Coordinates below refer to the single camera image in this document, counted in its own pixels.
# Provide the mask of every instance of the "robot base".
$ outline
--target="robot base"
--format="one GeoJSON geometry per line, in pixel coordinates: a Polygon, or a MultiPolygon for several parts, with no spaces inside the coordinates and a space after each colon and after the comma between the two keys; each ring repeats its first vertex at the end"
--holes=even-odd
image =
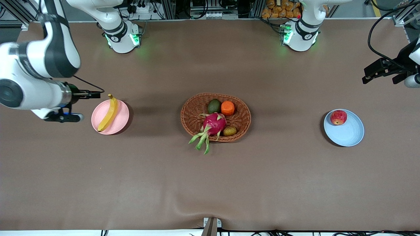
{"type": "Polygon", "coordinates": [[[108,45],[118,53],[128,53],[134,48],[140,48],[143,28],[131,21],[124,21],[127,24],[127,33],[121,38],[120,42],[113,42],[108,37],[108,45]]]}
{"type": "Polygon", "coordinates": [[[314,36],[307,34],[305,37],[309,39],[304,40],[302,36],[297,33],[296,22],[294,21],[289,21],[286,23],[284,33],[284,36],[280,35],[280,41],[282,44],[289,46],[289,48],[297,52],[304,52],[310,49],[311,46],[315,43],[316,37],[318,36],[318,33],[316,33],[314,36]]]}

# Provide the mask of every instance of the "pink plate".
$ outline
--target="pink plate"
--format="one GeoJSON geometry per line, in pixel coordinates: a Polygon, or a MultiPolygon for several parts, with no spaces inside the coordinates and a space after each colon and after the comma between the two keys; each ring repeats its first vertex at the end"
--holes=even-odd
{"type": "MultiPolygon", "coordinates": [[[[103,101],[93,111],[91,121],[92,126],[96,130],[96,132],[98,132],[99,123],[101,123],[102,119],[108,112],[109,104],[110,100],[103,101]]],[[[129,121],[129,117],[129,108],[124,102],[118,100],[118,111],[114,121],[108,126],[108,128],[98,133],[105,135],[118,133],[119,131],[121,131],[121,129],[123,129],[126,126],[127,122],[129,121]]]]}

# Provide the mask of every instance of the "wicker basket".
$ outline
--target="wicker basket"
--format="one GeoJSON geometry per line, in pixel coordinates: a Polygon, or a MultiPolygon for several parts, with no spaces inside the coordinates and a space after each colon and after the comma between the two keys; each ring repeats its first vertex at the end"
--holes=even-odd
{"type": "MultiPolygon", "coordinates": [[[[235,126],[238,130],[233,136],[220,136],[218,142],[233,142],[240,139],[248,130],[251,124],[251,113],[248,106],[239,98],[216,94],[216,93],[200,93],[188,99],[181,109],[181,123],[184,129],[191,135],[196,135],[200,132],[203,125],[204,117],[200,114],[207,113],[207,105],[213,99],[218,99],[220,102],[231,101],[235,105],[235,113],[226,116],[227,126],[235,126]]],[[[210,141],[216,141],[216,136],[210,136],[210,141]]]]}

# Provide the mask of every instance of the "yellow banana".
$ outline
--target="yellow banana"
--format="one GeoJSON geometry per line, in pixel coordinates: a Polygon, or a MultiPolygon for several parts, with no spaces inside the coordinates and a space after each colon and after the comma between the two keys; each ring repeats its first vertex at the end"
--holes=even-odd
{"type": "Polygon", "coordinates": [[[105,117],[102,119],[101,123],[98,126],[98,132],[104,131],[108,126],[114,121],[115,116],[118,111],[118,100],[114,98],[111,94],[108,94],[110,99],[109,109],[105,117]]]}

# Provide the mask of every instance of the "red apple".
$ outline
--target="red apple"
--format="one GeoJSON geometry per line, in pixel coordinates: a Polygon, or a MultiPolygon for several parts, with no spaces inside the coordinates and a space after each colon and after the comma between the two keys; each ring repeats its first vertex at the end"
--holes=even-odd
{"type": "Polygon", "coordinates": [[[331,113],[330,120],[336,126],[342,125],[347,120],[347,113],[343,110],[335,110],[331,113]]]}

